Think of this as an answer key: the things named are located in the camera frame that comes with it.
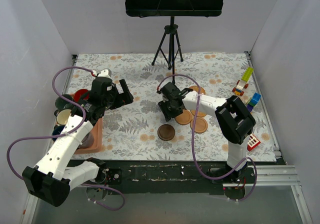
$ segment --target blue block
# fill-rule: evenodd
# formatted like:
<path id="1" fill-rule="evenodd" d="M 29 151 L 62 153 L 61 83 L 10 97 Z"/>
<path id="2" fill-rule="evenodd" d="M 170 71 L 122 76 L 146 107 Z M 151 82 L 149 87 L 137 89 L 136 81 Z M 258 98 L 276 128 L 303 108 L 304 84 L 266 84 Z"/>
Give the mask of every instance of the blue block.
<path id="1" fill-rule="evenodd" d="M 252 105 L 246 105 L 246 108 L 248 109 L 249 112 L 252 112 L 254 107 Z"/>
<path id="2" fill-rule="evenodd" d="M 254 107 L 255 105 L 258 104 L 258 102 L 260 101 L 261 95 L 259 93 L 255 93 L 253 94 L 253 97 L 251 98 L 251 105 Z"/>

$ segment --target gray wall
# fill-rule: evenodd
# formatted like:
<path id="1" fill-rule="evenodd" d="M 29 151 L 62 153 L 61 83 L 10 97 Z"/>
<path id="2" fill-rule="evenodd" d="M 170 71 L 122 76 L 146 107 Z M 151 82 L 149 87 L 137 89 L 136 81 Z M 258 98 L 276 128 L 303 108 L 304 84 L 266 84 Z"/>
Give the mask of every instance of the gray wall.
<path id="1" fill-rule="evenodd" d="M 286 161 L 320 223 L 320 0 L 278 0 L 252 60 Z"/>
<path id="2" fill-rule="evenodd" d="M 41 0 L 0 0 L 0 223 L 19 223 L 27 189 L 10 171 L 6 152 L 14 140 L 51 133 L 54 101 L 51 80 L 70 66 L 71 55 Z M 62 91 L 66 74 L 59 78 Z M 21 174 L 43 155 L 43 141 L 20 142 L 12 162 Z"/>
<path id="3" fill-rule="evenodd" d="M 169 17 L 129 17 L 125 0 L 42 0 L 72 54 L 154 53 Z M 224 0 L 219 17 L 177 17 L 183 52 L 251 50 L 276 0 Z"/>

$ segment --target colorful toy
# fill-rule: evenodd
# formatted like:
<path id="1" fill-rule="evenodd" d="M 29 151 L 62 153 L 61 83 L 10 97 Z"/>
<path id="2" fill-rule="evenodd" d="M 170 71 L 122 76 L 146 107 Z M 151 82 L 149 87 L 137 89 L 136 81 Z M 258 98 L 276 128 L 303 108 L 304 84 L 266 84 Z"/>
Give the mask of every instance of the colorful toy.
<path id="1" fill-rule="evenodd" d="M 261 95 L 259 93 L 254 93 L 253 96 L 247 101 L 246 108 L 249 110 L 249 112 L 252 112 L 254 107 L 260 101 L 260 98 L 261 98 Z"/>
<path id="2" fill-rule="evenodd" d="M 253 134 L 250 134 L 250 138 L 248 141 L 248 146 L 247 146 L 247 150 L 249 152 L 251 152 L 253 149 L 255 149 L 259 144 L 261 143 L 261 141 Z"/>
<path id="3" fill-rule="evenodd" d="M 246 89 L 249 86 L 247 82 L 249 81 L 249 78 L 253 72 L 254 72 L 254 69 L 252 67 L 248 67 L 248 69 L 243 74 L 241 80 L 238 80 L 236 83 L 236 87 L 233 88 L 232 92 L 234 94 L 243 96 L 245 92 L 242 90 Z"/>

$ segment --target tripod leg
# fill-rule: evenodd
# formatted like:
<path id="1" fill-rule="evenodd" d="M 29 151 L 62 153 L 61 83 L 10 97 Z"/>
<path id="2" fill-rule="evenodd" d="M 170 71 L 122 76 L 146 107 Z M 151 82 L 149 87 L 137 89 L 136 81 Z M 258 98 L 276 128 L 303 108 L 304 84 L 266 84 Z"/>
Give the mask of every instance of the tripod leg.
<path id="1" fill-rule="evenodd" d="M 160 41 L 160 45 L 159 45 L 159 47 L 158 47 L 158 50 L 156 51 L 156 54 L 155 54 L 155 56 L 154 56 L 154 59 L 153 59 L 153 61 L 151 62 L 151 65 L 152 65 L 152 66 L 155 65 L 157 56 L 158 56 L 158 54 L 159 54 L 159 51 L 161 50 L 161 46 L 162 46 L 162 44 L 164 43 L 165 38 L 166 38 L 166 32 L 164 32 L 163 37 L 162 37 L 162 39 L 161 39 L 161 41 Z"/>
<path id="2" fill-rule="evenodd" d="M 169 57 L 168 57 L 168 70 L 171 69 L 171 60 L 174 58 L 174 53 L 172 53 L 172 35 L 169 34 Z"/>
<path id="3" fill-rule="evenodd" d="M 172 75 L 175 74 L 175 34 L 171 34 L 171 55 L 172 55 Z M 175 77 L 172 77 L 172 83 L 175 84 Z"/>
<path id="4" fill-rule="evenodd" d="M 179 41 L 179 36 L 178 36 L 178 30 L 175 31 L 175 37 L 176 37 L 176 43 L 178 44 L 178 50 L 180 53 L 180 62 L 183 62 L 184 59 L 182 57 L 181 46 L 180 46 L 180 41 Z"/>

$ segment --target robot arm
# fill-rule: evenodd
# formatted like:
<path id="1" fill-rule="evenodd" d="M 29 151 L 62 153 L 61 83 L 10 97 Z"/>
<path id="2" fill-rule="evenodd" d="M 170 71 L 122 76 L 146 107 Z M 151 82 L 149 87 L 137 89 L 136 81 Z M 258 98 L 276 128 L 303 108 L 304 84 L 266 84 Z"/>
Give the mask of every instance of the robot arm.
<path id="1" fill-rule="evenodd" d="M 103 171 L 106 164 L 98 159 L 89 158 L 79 166 L 67 169 L 66 167 L 79 145 L 82 145 L 84 137 L 103 117 L 106 110 L 133 102 L 126 81 L 120 80 L 123 93 L 119 93 L 110 76 L 111 72 L 108 69 L 96 75 L 88 100 L 78 101 L 86 114 L 83 124 L 74 132 L 68 133 L 83 119 L 82 111 L 75 106 L 62 132 L 66 135 L 57 138 L 50 150 L 33 168 L 27 166 L 24 169 L 22 177 L 30 194 L 58 207 L 75 187 L 91 179 L 97 182 L 103 181 L 101 178 L 105 176 Z"/>
<path id="2" fill-rule="evenodd" d="M 198 93 L 190 88 L 179 90 L 176 85 L 168 82 L 157 93 L 162 94 L 163 101 L 158 105 L 167 122 L 182 114 L 183 109 L 195 110 L 197 107 Z M 225 99 L 202 94 L 198 111 L 216 116 L 222 134 L 228 140 L 226 169 L 230 171 L 247 155 L 247 144 L 256 124 L 255 119 L 235 95 Z M 237 179 L 246 167 L 246 161 L 242 162 L 235 170 L 234 178 Z"/>

